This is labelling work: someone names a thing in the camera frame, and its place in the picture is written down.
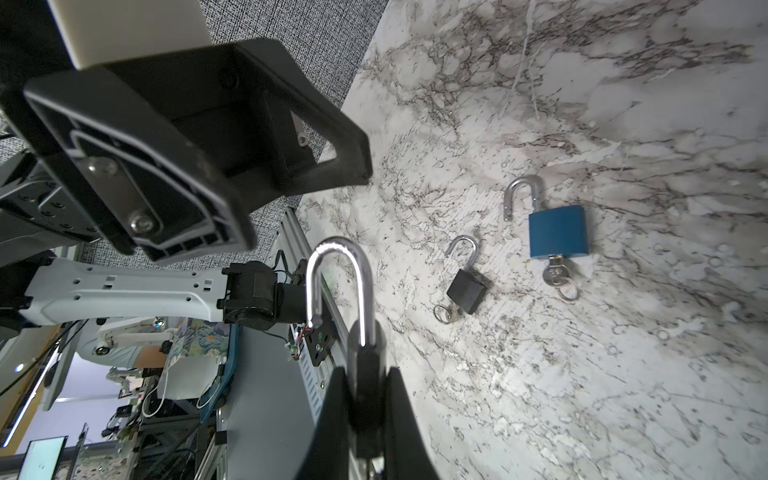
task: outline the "marble table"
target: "marble table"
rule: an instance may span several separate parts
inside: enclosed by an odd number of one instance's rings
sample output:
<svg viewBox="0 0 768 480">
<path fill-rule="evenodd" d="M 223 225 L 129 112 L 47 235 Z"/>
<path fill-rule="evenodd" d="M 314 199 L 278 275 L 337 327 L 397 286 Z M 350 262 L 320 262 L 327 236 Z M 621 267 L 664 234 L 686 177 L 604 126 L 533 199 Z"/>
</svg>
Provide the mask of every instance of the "marble table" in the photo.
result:
<svg viewBox="0 0 768 480">
<path fill-rule="evenodd" d="M 390 1 L 343 106 L 373 179 L 297 215 L 367 252 L 443 478 L 768 475 L 767 5 Z M 524 174 L 587 211 L 577 302 L 529 258 L 525 189 L 503 219 Z M 462 233 L 492 288 L 443 325 Z M 324 272 L 351 325 L 351 267 Z"/>
</svg>

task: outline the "metal shackle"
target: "metal shackle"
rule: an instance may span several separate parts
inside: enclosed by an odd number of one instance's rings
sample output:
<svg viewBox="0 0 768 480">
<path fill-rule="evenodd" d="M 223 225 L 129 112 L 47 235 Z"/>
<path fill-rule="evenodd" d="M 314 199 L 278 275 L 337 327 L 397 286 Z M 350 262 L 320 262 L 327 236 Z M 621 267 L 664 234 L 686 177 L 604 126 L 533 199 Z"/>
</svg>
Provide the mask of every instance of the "metal shackle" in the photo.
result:
<svg viewBox="0 0 768 480">
<path fill-rule="evenodd" d="M 349 258 L 357 279 L 357 308 L 360 325 L 360 346 L 376 345 L 376 320 L 373 318 L 373 280 L 368 257 L 360 246 L 344 237 L 330 237 L 320 242 L 306 265 L 306 326 L 314 329 L 323 322 L 323 291 L 320 264 L 329 253 L 341 253 Z"/>
<path fill-rule="evenodd" d="M 524 177 L 515 178 L 504 190 L 504 220 L 508 222 L 512 220 L 512 197 L 515 195 L 515 190 L 523 185 L 528 185 L 531 188 L 533 211 L 540 212 L 544 209 L 541 205 L 541 192 L 544 190 L 544 182 L 541 181 L 541 177 L 538 175 L 525 175 Z"/>
<path fill-rule="evenodd" d="M 479 246 L 478 246 L 478 241 L 473 236 L 471 236 L 471 235 L 459 235 L 455 239 L 451 240 L 451 244 L 448 245 L 448 249 L 445 251 L 445 256 L 446 257 L 450 257 L 451 252 L 453 251 L 453 249 L 456 247 L 458 242 L 460 242 L 462 240 L 466 240 L 466 241 L 468 241 L 469 243 L 472 244 L 472 255 L 469 257 L 469 260 L 467 260 L 467 265 L 465 266 L 465 270 L 468 270 L 469 267 L 471 267 L 472 265 L 475 264 L 475 260 L 478 259 L 478 254 L 480 254 L 480 249 L 479 249 Z"/>
</svg>

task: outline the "open padlock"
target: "open padlock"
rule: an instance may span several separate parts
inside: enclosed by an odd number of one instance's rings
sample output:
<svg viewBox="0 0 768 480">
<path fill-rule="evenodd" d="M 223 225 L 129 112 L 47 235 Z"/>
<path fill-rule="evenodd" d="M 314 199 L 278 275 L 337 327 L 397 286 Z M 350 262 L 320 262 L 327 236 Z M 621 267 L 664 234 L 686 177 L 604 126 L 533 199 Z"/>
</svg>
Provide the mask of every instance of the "open padlock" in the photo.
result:
<svg viewBox="0 0 768 480">
<path fill-rule="evenodd" d="M 563 300 L 574 301 L 579 297 L 579 289 L 571 278 L 563 259 L 582 257 L 589 254 L 587 240 L 587 221 L 581 205 L 544 209 L 541 191 L 543 182 L 537 175 L 516 178 L 504 192 L 504 220 L 512 220 L 512 197 L 515 190 L 523 185 L 531 188 L 533 213 L 528 215 L 528 239 L 531 246 L 531 258 L 548 258 L 549 265 L 544 269 L 544 282 L 553 286 Z M 575 296 L 565 296 L 561 288 L 568 285 L 576 288 Z"/>
<path fill-rule="evenodd" d="M 465 267 L 458 269 L 458 273 L 453 278 L 451 286 L 448 287 L 448 298 L 453 300 L 453 303 L 458 305 L 459 308 L 472 315 L 478 308 L 478 305 L 480 305 L 487 290 L 485 285 L 480 283 L 480 280 L 469 272 L 469 269 L 475 264 L 475 260 L 477 260 L 480 253 L 478 241 L 469 235 L 459 235 L 448 245 L 445 256 L 450 256 L 456 244 L 462 240 L 472 244 L 472 255 L 467 260 Z"/>
</svg>

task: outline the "textured gray floor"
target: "textured gray floor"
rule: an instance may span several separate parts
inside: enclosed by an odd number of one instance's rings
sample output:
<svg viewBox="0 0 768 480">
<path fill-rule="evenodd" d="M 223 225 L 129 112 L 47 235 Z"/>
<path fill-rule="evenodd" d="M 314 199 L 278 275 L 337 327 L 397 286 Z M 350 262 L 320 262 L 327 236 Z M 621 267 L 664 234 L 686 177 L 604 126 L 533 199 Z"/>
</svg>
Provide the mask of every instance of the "textured gray floor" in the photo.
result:
<svg viewBox="0 0 768 480">
<path fill-rule="evenodd" d="M 320 93 L 341 107 L 357 68 L 379 24 L 386 0 L 201 0 L 208 29 L 215 43 L 255 37 L 280 40 Z M 317 154 L 323 139 L 308 132 Z M 20 151 L 15 139 L 0 141 L 0 162 Z M 296 207 L 299 197 L 280 198 L 250 215 L 259 244 L 244 253 L 211 255 L 168 268 L 201 269 L 231 262 L 264 260 L 272 246 L 277 224 L 286 207 Z M 138 251 L 131 257 L 115 252 L 104 241 L 86 245 L 83 261 L 98 265 L 155 267 Z"/>
</svg>

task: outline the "black padlock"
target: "black padlock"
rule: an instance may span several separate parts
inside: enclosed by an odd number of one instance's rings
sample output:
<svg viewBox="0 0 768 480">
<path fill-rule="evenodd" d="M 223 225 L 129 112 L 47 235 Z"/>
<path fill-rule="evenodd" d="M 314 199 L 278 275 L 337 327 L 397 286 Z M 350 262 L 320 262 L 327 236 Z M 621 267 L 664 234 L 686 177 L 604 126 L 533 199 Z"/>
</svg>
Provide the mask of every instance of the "black padlock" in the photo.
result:
<svg viewBox="0 0 768 480">
<path fill-rule="evenodd" d="M 448 246 L 445 251 L 445 256 L 450 256 L 453 248 L 461 240 L 466 240 L 472 244 L 472 255 L 469 257 L 467 264 L 464 268 L 459 269 L 458 273 L 451 282 L 451 286 L 448 287 L 448 297 L 453 300 L 453 303 L 458 305 L 459 308 L 472 315 L 477 310 L 478 305 L 485 296 L 485 285 L 480 283 L 480 280 L 476 279 L 469 270 L 475 263 L 478 257 L 478 241 L 474 237 L 469 235 L 459 235 Z"/>
</svg>

